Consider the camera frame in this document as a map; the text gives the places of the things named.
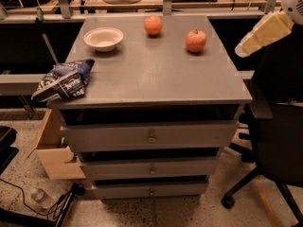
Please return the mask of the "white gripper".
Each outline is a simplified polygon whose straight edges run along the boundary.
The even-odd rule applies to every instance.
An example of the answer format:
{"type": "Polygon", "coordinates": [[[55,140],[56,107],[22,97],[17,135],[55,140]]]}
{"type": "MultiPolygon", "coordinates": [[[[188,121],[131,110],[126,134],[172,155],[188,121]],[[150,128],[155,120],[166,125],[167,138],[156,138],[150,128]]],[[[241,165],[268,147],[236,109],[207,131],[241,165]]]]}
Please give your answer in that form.
{"type": "Polygon", "coordinates": [[[292,32],[294,24],[303,26],[303,0],[281,0],[281,12],[264,15],[235,47],[235,53],[245,58],[292,32]]]}

